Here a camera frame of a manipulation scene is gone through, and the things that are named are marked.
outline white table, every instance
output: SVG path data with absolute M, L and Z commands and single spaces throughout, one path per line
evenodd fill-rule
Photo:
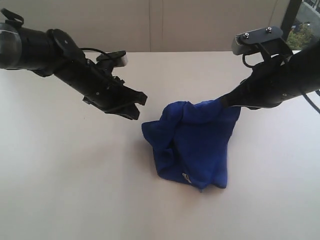
M 157 176 L 141 123 L 174 101 L 215 99 L 250 70 L 230 52 L 128 58 L 115 73 L 148 95 L 137 121 L 83 103 L 55 77 L 0 71 L 0 239 L 319 239 L 320 119 L 302 97 L 244 108 L 227 188 L 200 193 Z

